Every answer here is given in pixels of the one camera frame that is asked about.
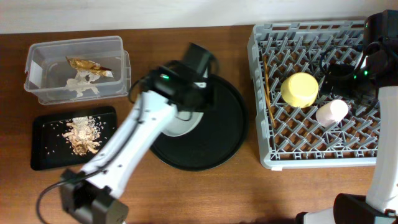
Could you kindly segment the grey plate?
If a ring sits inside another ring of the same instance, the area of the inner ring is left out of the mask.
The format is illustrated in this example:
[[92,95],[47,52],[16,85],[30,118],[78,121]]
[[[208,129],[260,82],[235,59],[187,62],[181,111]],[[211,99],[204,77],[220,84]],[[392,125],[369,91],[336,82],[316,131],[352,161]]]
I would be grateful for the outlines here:
[[170,137],[178,137],[189,133],[199,124],[203,117],[202,112],[188,112],[181,111],[173,118],[166,128],[162,131],[163,134]]

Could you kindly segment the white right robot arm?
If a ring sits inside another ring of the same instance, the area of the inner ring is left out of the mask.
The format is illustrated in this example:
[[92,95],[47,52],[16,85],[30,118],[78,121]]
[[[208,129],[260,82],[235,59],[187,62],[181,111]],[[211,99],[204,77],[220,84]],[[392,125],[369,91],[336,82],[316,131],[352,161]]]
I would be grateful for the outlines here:
[[397,223],[397,11],[364,21],[362,56],[355,67],[329,65],[322,93],[379,108],[377,156],[366,195],[340,193],[332,207],[297,214],[295,223]]

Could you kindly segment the nut shells and rice scraps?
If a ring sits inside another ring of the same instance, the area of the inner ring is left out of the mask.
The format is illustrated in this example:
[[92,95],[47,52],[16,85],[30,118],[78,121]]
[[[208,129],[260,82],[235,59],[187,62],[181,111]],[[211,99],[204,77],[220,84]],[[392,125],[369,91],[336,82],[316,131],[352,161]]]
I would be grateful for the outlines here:
[[87,156],[97,154],[102,145],[101,130],[92,116],[81,116],[44,124],[48,128],[44,134],[45,155],[56,153],[67,156]]

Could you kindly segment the gold coffee sachet wrapper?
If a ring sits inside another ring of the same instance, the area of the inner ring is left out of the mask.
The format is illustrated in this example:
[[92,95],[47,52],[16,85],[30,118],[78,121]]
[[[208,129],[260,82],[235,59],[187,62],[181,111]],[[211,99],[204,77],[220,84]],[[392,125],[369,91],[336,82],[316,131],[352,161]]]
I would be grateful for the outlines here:
[[110,68],[102,67],[99,63],[80,58],[66,58],[69,66],[77,71],[77,75],[85,77],[87,75],[96,75],[100,77],[113,78],[113,72]]

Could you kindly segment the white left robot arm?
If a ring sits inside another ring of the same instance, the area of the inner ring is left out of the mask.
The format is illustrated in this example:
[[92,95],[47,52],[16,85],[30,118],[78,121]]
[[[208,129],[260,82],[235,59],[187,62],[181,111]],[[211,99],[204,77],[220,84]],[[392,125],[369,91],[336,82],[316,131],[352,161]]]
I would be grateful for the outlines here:
[[219,69],[209,50],[191,43],[182,59],[136,81],[140,93],[131,112],[100,152],[79,172],[65,170],[40,193],[35,203],[40,222],[46,222],[40,212],[44,195],[58,188],[62,208],[80,223],[125,223],[129,208],[119,198],[134,169],[160,134],[180,137],[198,126],[214,107],[210,78]]

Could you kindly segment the pink cup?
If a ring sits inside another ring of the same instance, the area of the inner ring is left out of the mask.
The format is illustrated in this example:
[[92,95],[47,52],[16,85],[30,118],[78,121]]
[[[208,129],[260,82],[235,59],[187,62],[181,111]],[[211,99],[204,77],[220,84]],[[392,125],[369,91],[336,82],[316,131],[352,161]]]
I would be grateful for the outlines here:
[[343,100],[332,100],[320,107],[315,117],[323,127],[327,127],[340,122],[348,114],[348,111],[348,105]]

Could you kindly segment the yellow bowl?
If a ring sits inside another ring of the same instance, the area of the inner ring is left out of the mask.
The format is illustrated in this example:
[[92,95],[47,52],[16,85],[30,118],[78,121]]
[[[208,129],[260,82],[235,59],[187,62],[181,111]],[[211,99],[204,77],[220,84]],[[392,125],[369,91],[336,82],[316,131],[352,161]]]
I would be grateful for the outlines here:
[[295,108],[311,106],[318,95],[317,80],[308,73],[295,73],[288,77],[280,88],[282,99]]

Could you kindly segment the white tissue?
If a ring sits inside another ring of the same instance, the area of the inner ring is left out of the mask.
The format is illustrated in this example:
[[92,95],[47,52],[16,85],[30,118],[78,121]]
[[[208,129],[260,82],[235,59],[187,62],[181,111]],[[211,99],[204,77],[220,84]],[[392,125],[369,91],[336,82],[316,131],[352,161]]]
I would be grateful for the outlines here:
[[85,77],[78,76],[76,73],[75,78],[69,78],[65,87],[69,91],[76,91],[76,97],[82,97],[83,92],[86,90],[92,90],[94,94],[98,94],[99,91],[97,87],[93,86],[93,82],[97,81],[100,76],[87,75]]

